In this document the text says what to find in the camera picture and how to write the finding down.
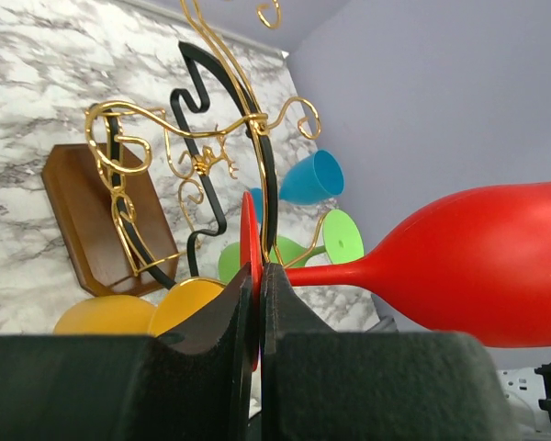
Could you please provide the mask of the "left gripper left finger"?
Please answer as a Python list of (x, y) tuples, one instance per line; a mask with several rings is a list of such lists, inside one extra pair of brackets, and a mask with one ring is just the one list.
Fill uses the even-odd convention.
[(243, 440), (252, 285), (245, 266), (159, 338), (0, 336), (0, 440)]

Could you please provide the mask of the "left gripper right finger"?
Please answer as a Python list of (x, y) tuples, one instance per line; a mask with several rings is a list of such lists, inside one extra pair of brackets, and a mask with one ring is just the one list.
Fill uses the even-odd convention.
[(459, 333), (337, 332), (282, 266), (260, 291), (266, 440), (515, 440), (484, 346)]

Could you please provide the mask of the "green wine glass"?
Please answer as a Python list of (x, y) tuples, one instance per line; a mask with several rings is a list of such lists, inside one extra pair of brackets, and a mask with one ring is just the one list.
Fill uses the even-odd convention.
[(360, 231), (353, 219), (340, 209), (321, 216), (309, 247), (278, 236), (277, 249), (285, 268), (304, 267), (312, 257), (321, 254), (326, 254), (334, 265), (353, 262), (365, 255)]

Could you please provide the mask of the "blue wine glass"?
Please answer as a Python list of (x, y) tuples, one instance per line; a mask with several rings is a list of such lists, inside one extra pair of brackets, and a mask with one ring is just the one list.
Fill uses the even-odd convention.
[(277, 195), (295, 205), (314, 205), (343, 193), (343, 170), (335, 157), (318, 150), (292, 166), (285, 174)]

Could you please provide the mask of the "red wine glass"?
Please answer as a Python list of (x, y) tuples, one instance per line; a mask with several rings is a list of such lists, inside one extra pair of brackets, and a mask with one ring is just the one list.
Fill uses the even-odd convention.
[(286, 274), (295, 287), (364, 288), (428, 330), (489, 347), (551, 346), (551, 182), (454, 193), (360, 259)]

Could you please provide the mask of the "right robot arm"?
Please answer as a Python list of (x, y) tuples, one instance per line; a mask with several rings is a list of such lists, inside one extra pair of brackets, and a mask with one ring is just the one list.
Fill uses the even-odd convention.
[(523, 440), (551, 440), (551, 362), (497, 373)]

